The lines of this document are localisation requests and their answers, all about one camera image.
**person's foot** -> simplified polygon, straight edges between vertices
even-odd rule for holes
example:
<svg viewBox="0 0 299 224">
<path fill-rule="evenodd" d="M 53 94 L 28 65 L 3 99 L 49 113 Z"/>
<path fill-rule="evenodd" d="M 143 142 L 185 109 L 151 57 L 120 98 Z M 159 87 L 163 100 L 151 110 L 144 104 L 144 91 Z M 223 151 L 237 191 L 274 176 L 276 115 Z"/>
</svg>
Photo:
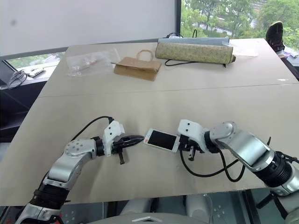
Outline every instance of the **person's foot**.
<svg viewBox="0 0 299 224">
<path fill-rule="evenodd" d="M 275 52 L 285 49 L 284 42 L 282 40 L 283 32 L 284 26 L 281 21 L 274 22 L 267 30 L 266 41 Z"/>
</svg>

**plastic bag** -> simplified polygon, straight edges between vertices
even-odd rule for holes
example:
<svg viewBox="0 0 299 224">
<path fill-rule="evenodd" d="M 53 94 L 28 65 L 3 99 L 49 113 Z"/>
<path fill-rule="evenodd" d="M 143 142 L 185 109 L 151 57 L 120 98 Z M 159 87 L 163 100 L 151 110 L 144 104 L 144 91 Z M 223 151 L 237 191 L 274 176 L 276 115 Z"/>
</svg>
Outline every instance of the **plastic bag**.
<svg viewBox="0 0 299 224">
<path fill-rule="evenodd" d="M 233 55 L 236 56 L 250 56 L 250 57 L 256 57 L 258 56 L 258 53 L 255 49 L 246 48 L 244 46 L 240 47 L 232 43 L 225 43 L 222 42 L 223 46 L 233 47 Z"/>
<path fill-rule="evenodd" d="M 84 55 L 70 56 L 66 58 L 69 71 L 68 76 L 83 77 L 106 74 L 113 72 L 114 64 L 120 61 L 116 49 L 93 52 Z"/>
</svg>

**rolled mat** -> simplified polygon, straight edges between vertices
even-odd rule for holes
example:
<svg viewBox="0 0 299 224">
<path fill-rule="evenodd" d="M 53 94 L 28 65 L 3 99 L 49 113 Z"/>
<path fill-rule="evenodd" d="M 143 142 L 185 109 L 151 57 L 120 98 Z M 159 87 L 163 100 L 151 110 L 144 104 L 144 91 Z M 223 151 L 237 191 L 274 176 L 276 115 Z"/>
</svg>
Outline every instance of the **rolled mat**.
<svg viewBox="0 0 299 224">
<path fill-rule="evenodd" d="M 158 43 L 190 43 L 223 46 L 229 43 L 229 37 L 200 37 L 200 38 L 159 38 Z"/>
<path fill-rule="evenodd" d="M 233 47 L 162 42 L 158 43 L 156 58 L 219 64 L 235 61 Z"/>
</svg>

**white wall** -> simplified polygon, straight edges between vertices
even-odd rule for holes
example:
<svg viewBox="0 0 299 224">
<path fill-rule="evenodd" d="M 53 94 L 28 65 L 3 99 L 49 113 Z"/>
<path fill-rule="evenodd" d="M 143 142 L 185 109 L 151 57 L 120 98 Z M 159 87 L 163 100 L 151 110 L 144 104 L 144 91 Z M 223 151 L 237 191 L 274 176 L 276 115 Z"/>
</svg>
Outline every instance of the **white wall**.
<svg viewBox="0 0 299 224">
<path fill-rule="evenodd" d="M 0 55 L 164 37 L 175 0 L 1 0 Z"/>
</svg>

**smartphone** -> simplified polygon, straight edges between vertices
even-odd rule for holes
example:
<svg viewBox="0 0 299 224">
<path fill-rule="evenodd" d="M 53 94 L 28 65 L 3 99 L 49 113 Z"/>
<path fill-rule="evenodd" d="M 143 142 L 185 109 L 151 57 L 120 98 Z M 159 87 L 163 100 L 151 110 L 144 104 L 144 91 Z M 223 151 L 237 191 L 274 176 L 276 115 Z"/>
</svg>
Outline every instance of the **smartphone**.
<svg viewBox="0 0 299 224">
<path fill-rule="evenodd" d="M 179 146 L 179 137 L 151 128 L 143 142 L 147 145 L 176 153 Z"/>
</svg>

